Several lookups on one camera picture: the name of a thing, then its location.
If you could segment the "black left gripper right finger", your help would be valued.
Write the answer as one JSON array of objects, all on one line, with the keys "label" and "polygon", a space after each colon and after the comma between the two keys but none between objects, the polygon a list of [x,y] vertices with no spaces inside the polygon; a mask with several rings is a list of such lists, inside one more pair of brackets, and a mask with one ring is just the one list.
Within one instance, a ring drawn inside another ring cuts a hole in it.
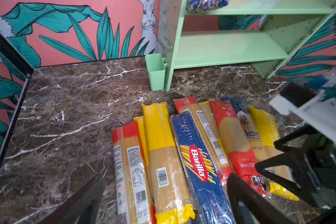
[{"label": "black left gripper right finger", "polygon": [[227,193],[237,224],[253,224],[255,219],[261,224],[293,223],[234,173],[228,178]]}]

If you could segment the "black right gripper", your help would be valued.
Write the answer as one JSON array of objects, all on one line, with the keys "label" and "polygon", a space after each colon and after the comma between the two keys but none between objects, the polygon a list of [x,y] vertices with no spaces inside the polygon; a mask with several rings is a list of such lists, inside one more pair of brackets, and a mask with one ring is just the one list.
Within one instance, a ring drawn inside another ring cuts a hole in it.
[{"label": "black right gripper", "polygon": [[274,146],[282,154],[257,163],[256,170],[313,207],[332,204],[310,223],[336,224],[335,143],[305,125],[275,141]]}]

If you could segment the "blue Barilla spaghetti pack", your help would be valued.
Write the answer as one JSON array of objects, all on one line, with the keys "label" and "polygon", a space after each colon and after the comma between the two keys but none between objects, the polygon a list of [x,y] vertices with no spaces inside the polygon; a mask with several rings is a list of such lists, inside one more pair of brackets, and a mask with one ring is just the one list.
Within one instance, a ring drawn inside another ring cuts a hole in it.
[{"label": "blue Barilla spaghetti pack", "polygon": [[178,153],[205,224],[234,224],[229,200],[191,113],[170,117]]}]

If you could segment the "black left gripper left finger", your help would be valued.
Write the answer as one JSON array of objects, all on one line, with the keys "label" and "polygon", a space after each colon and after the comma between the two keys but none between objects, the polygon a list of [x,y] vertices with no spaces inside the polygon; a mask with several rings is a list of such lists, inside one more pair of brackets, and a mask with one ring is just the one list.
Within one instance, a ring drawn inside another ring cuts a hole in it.
[{"label": "black left gripper left finger", "polygon": [[104,192],[101,174],[95,175],[41,224],[95,224]]}]

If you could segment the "blue gold spaghetti bag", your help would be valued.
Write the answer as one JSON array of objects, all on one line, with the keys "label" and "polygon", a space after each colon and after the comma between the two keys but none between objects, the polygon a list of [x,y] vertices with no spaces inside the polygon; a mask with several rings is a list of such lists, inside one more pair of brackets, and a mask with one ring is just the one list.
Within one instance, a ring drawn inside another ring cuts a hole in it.
[{"label": "blue gold spaghetti bag", "polygon": [[187,10],[190,13],[209,12],[223,8],[229,2],[229,0],[189,0],[187,1]]}]

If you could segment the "yellow Pastatime spaghetti bag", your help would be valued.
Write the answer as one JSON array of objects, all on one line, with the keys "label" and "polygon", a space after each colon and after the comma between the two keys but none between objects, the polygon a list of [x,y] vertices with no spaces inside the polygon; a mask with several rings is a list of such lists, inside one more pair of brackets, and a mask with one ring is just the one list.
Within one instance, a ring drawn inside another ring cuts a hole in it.
[{"label": "yellow Pastatime spaghetti bag", "polygon": [[[260,134],[262,144],[267,151],[267,156],[265,157],[265,159],[269,159],[282,154],[282,152],[280,150],[277,150],[274,146],[274,142],[280,139],[280,134],[274,116],[264,110],[256,109],[253,106],[249,106],[249,112],[257,128],[257,131]],[[271,173],[274,173],[292,181],[290,168],[285,165],[271,167],[267,170]],[[275,194],[288,200],[299,201],[299,198],[291,193],[289,190],[287,190],[285,187],[268,178],[266,178],[266,180],[266,189],[269,193]]]}]

